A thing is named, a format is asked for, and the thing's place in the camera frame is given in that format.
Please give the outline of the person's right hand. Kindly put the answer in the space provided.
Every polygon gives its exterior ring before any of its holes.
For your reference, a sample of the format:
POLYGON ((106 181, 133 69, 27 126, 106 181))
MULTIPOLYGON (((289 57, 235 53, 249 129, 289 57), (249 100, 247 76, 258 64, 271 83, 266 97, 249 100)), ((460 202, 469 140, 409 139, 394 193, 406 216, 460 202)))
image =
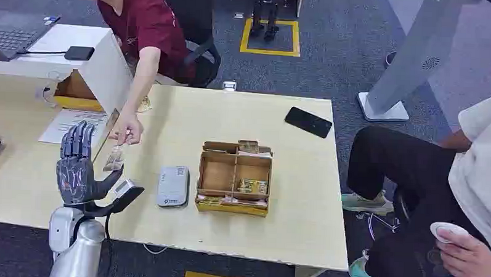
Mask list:
POLYGON ((139 121, 135 112, 125 112, 121 114, 108 138, 116 140, 117 145, 136 145, 140 143, 144 127, 139 121))

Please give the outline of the person's hand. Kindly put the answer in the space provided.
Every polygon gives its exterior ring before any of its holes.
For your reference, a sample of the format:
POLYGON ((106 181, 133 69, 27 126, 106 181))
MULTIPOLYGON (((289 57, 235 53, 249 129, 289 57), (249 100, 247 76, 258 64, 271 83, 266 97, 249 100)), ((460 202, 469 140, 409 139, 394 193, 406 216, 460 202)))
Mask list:
POLYGON ((491 277, 491 250, 471 235, 440 229, 437 242, 444 267, 454 277, 491 277))

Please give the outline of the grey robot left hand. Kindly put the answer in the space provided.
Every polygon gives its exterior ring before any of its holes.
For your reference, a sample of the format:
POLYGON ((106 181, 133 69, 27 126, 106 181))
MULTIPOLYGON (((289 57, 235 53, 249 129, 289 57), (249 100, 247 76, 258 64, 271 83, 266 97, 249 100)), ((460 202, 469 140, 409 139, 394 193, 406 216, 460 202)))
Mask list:
POLYGON ((60 195, 65 204, 85 204, 104 199, 120 179, 123 169, 112 171, 102 181, 96 181, 91 160, 91 140, 95 125, 85 120, 72 126, 62 137, 60 160, 56 177, 60 195))

